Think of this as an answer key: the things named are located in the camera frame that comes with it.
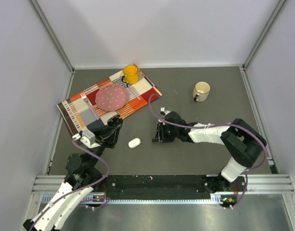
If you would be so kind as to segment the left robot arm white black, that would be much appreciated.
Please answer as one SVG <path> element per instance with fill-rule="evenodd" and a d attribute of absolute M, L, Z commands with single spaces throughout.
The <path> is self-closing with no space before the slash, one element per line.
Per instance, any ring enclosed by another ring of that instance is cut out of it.
<path fill-rule="evenodd" d="M 32 219 L 24 222 L 27 231 L 59 231 L 74 209 L 92 191 L 102 187 L 107 177 L 95 168 L 106 148 L 113 149 L 117 143 L 123 119 L 111 117 L 107 124 L 81 131 L 72 137 L 72 143 L 83 151 L 71 154 L 67 159 L 65 176 L 61 186 L 47 205 Z"/>

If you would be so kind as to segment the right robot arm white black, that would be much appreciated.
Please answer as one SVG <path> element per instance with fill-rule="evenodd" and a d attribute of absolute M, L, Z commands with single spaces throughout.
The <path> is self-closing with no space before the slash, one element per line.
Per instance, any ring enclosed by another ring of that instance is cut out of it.
<path fill-rule="evenodd" d="M 226 166 L 220 172 L 218 185 L 230 190 L 237 177 L 254 168 L 261 153 L 267 155 L 266 140 L 242 119 L 221 126 L 213 124 L 186 123 L 174 111 L 160 109 L 157 130 L 153 143 L 169 143 L 175 139 L 188 143 L 211 143 L 223 145 L 231 154 Z"/>

